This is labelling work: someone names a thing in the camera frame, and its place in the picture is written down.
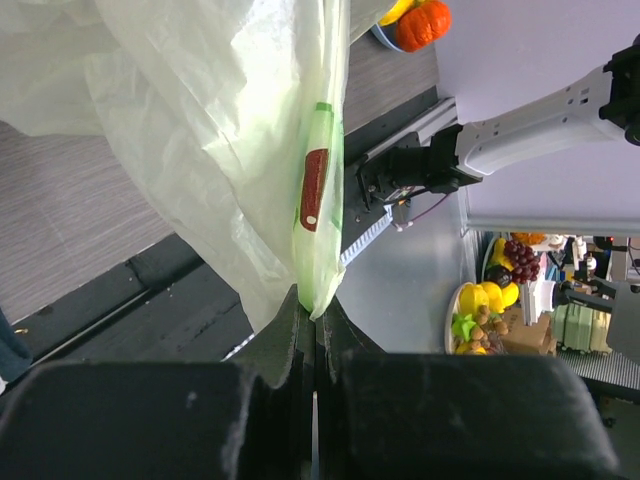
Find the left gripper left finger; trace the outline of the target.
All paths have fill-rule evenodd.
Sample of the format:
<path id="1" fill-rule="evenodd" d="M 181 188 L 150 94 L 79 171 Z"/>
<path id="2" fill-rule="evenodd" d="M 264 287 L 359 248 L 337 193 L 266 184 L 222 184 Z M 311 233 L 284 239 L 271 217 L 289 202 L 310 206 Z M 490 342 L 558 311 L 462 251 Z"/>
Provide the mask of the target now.
<path id="1" fill-rule="evenodd" d="M 314 323 L 300 304 L 296 286 L 273 320 L 234 356 L 261 382 L 256 428 L 259 477 L 312 476 Z"/>

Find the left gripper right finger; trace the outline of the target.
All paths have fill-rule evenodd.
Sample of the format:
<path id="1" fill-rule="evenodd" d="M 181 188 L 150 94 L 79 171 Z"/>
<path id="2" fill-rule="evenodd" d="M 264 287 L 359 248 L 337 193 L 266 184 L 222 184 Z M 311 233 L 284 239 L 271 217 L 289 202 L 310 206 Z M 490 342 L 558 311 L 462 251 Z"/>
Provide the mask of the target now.
<path id="1" fill-rule="evenodd" d="M 344 479 L 349 457 L 347 407 L 341 380 L 346 354 L 380 354 L 383 349 L 358 328 L 337 299 L 315 321 L 314 432 L 318 477 Z"/>

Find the green avocado print plastic bag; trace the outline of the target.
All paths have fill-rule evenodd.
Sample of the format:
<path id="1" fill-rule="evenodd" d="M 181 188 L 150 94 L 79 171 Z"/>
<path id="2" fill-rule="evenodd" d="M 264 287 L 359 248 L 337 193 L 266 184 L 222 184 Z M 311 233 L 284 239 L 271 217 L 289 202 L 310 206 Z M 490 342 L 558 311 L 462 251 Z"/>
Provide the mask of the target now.
<path id="1" fill-rule="evenodd" d="M 1 118 L 101 135 L 255 330 L 343 278 L 351 44 L 387 1 L 5 1 Z"/>

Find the fake orange tangerine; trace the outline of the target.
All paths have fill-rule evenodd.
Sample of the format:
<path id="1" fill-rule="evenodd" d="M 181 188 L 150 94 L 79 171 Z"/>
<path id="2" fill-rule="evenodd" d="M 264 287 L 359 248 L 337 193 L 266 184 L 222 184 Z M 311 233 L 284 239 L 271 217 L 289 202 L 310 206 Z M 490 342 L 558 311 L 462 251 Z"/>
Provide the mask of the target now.
<path id="1" fill-rule="evenodd" d="M 442 1 L 424 1 L 398 20 L 396 43 L 404 52 L 417 52 L 444 37 L 452 23 L 452 14 L 447 4 Z"/>

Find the fake yellow banana bunch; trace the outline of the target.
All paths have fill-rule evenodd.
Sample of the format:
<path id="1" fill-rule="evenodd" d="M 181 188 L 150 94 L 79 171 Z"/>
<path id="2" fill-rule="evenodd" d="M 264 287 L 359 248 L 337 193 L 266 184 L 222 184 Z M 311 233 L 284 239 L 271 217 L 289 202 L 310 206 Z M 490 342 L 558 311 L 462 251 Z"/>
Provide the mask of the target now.
<path id="1" fill-rule="evenodd" d="M 389 26 L 397 22 L 403 15 L 409 11 L 421 6 L 423 0 L 398 0 L 393 7 L 380 19 L 378 24 L 381 27 Z"/>

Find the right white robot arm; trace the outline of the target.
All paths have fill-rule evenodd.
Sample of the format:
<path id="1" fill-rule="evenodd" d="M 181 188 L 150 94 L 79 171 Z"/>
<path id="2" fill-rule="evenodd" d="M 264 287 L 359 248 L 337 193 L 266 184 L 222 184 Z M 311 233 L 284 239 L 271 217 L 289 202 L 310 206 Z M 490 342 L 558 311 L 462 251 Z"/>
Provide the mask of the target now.
<path id="1" fill-rule="evenodd" d="M 512 164 L 584 143 L 639 143 L 639 45 L 585 77 L 503 115 L 437 131 L 367 158 L 356 179 L 366 207 L 452 194 Z"/>

